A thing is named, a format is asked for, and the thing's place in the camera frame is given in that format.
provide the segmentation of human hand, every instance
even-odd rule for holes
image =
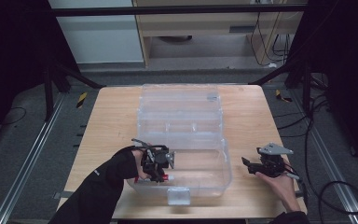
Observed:
[[[286,168],[291,169],[289,162],[285,161],[285,163]],[[293,178],[289,177],[287,173],[283,173],[277,177],[269,177],[261,174],[260,172],[256,172],[255,175],[265,181],[272,188],[272,191],[282,201],[282,204],[287,212],[301,211],[296,198]]]
[[[141,166],[141,160],[144,155],[144,151],[141,149],[133,150],[132,155],[133,155],[133,157],[135,157],[136,169],[138,170],[138,176],[142,179],[150,178],[151,176],[146,174]]]

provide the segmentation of transparent storage box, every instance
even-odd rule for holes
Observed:
[[[141,195],[190,204],[193,197],[217,197],[231,182],[223,136],[223,111],[216,85],[144,85],[137,139],[174,151],[174,169],[164,182],[128,180]]]

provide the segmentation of black pole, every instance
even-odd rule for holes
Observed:
[[[306,60],[303,66],[303,108],[307,115],[312,116],[310,113],[310,63]]]
[[[191,14],[191,13],[239,13],[239,12],[289,12],[325,8],[324,5],[307,4],[268,4],[268,5],[210,5],[210,6],[168,6],[168,7],[92,7],[92,8],[53,8],[33,10],[28,13],[55,17],[75,16],[115,16],[151,14]]]
[[[48,121],[54,111],[54,102],[53,102],[53,90],[51,86],[51,73],[47,65],[43,67],[43,79],[45,82],[45,100],[46,100],[45,121]]]

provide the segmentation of cabinet door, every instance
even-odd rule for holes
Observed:
[[[131,0],[49,0],[52,8],[131,7]],[[57,18],[77,63],[143,62],[134,16]]]

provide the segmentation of cable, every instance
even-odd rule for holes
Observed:
[[[291,44],[290,43],[291,42],[290,35],[286,35],[283,49],[275,49],[276,44],[278,42],[278,39],[280,39],[280,41],[281,41],[281,35],[276,35],[275,36],[274,43],[272,44],[272,53],[275,56],[282,57],[282,63],[285,64],[286,59],[287,59],[287,57],[289,55],[289,49],[290,49],[290,44]]]
[[[295,168],[293,168],[293,166],[288,165],[288,164],[285,164],[285,166],[288,166],[288,167],[290,168],[290,169],[287,169],[287,168],[285,167],[284,170],[285,170],[286,172],[288,172],[289,174],[296,175],[296,176],[299,177],[298,172],[295,170]]]
[[[344,181],[331,181],[331,182],[328,182],[326,183],[321,192],[318,193],[317,190],[315,189],[315,187],[313,186],[311,180],[310,180],[310,171],[309,171],[309,167],[308,167],[308,138],[309,138],[309,134],[310,134],[310,130],[312,128],[312,125],[313,125],[313,113],[315,112],[316,109],[318,109],[318,107],[321,107],[321,106],[324,106],[326,105],[326,100],[320,102],[319,104],[315,105],[315,102],[316,100],[314,100],[312,102],[312,107],[311,107],[311,112],[310,112],[310,123],[308,125],[308,128],[307,128],[307,131],[306,131],[306,135],[305,135],[305,141],[304,141],[304,164],[305,164],[305,172],[306,172],[306,177],[307,177],[307,180],[309,182],[309,185],[310,185],[310,188],[312,189],[313,193],[315,195],[317,195],[318,197],[318,210],[319,210],[319,216],[320,216],[320,219],[321,219],[321,222],[324,223],[324,216],[323,216],[323,211],[322,211],[322,203],[326,204],[327,206],[329,206],[330,208],[338,211],[339,213],[342,213],[342,214],[345,214],[345,215],[358,215],[358,211],[355,211],[355,212],[348,212],[346,210],[342,210],[342,209],[339,209],[337,207],[335,207],[334,205],[332,205],[331,203],[328,203],[326,200],[323,199],[323,196],[324,196],[324,192],[326,189],[328,189],[330,186],[333,186],[333,185],[336,185],[336,184],[343,184],[343,185],[346,185],[346,186],[349,186],[350,188],[352,189],[355,189],[357,192],[358,192],[358,189],[347,183],[347,182],[344,182]]]
[[[297,15],[299,12],[296,12],[295,14],[291,15],[291,16],[288,16],[286,18],[283,18],[284,20],[289,20],[289,19],[292,19],[295,15]]]
[[[3,123],[2,125],[9,125],[9,124],[17,123],[20,120],[22,120],[25,117],[25,115],[27,114],[27,110],[25,108],[23,108],[23,107],[17,106],[17,107],[10,108],[10,110],[13,110],[13,109],[21,109],[24,113],[21,115],[21,117],[19,119],[15,119],[13,121]]]
[[[264,42],[264,38],[263,38],[263,36],[262,36],[262,34],[261,34],[261,29],[260,29],[259,23],[260,23],[260,12],[257,13],[257,20],[256,20],[256,22],[255,22],[255,28],[254,28],[254,30],[252,31],[252,35],[251,35],[251,46],[252,46],[252,50],[253,50],[253,52],[254,52],[254,55],[256,55],[256,53],[255,53],[255,48],[254,48],[254,46],[253,46],[253,37],[254,37],[256,28],[258,28],[258,33],[260,34],[260,39],[261,39],[261,42],[262,42],[262,44],[263,44],[264,53],[266,54],[266,56],[267,56],[273,63],[281,62],[282,60],[271,59],[271,58],[269,57],[269,54],[267,53],[267,47],[266,47],[266,44],[265,44],[265,42]],[[257,57],[255,57],[255,58],[256,58],[256,61],[257,61],[257,63],[258,63],[259,65],[261,65],[261,66],[266,66],[266,65],[268,65],[268,64],[262,64],[261,62],[259,62],[259,61],[257,60]]]
[[[338,208],[334,205],[332,205],[331,203],[327,202],[323,196],[324,196],[324,193],[325,191],[332,187],[332,186],[335,186],[335,185],[345,185],[345,186],[348,186],[350,187],[351,189],[353,189],[354,191],[356,191],[356,193],[358,194],[358,188],[356,188],[354,185],[351,185],[347,182],[344,182],[344,181],[330,181],[328,183],[326,183],[323,188],[321,189],[320,192],[318,192],[315,187],[313,186],[312,182],[311,182],[311,178],[310,178],[310,170],[309,170],[309,165],[308,165],[308,138],[309,138],[309,134],[310,134],[310,130],[312,129],[313,127],[313,124],[314,124],[314,119],[313,119],[313,115],[314,113],[316,112],[319,112],[320,109],[325,106],[325,105],[328,105],[328,102],[327,100],[322,100],[321,102],[319,102],[318,104],[316,104],[317,100],[321,97],[325,97],[325,94],[320,94],[318,95],[317,97],[315,97],[314,99],[312,99],[312,105],[311,105],[311,110],[310,110],[310,113],[304,117],[302,117],[301,119],[291,123],[291,124],[288,124],[288,125],[285,125],[281,128],[278,128],[278,129],[284,129],[284,128],[288,128],[288,127],[291,127],[297,123],[299,123],[301,120],[303,119],[309,119],[309,124],[307,126],[307,130],[305,133],[303,134],[299,134],[299,135],[293,135],[293,136],[281,136],[281,137],[298,137],[298,136],[305,136],[305,140],[304,140],[304,164],[305,164],[305,173],[306,173],[306,178],[309,182],[309,185],[310,185],[310,188],[311,190],[313,191],[313,193],[318,197],[318,212],[319,212],[319,216],[320,216],[320,219],[321,219],[321,222],[324,223],[324,215],[323,215],[323,210],[322,210],[322,204],[325,204],[327,205],[328,207],[334,209],[335,211],[341,213],[341,214],[345,214],[345,215],[358,215],[358,211],[354,211],[354,212],[348,212],[346,210],[343,210],[341,208]],[[275,116],[274,118],[278,118],[278,117],[284,117],[284,116],[289,116],[289,115],[294,115],[294,114],[298,114],[298,113],[290,113],[290,114],[285,114],[285,115],[280,115],[280,116]],[[301,186],[305,189],[306,186],[304,183],[301,183]]]

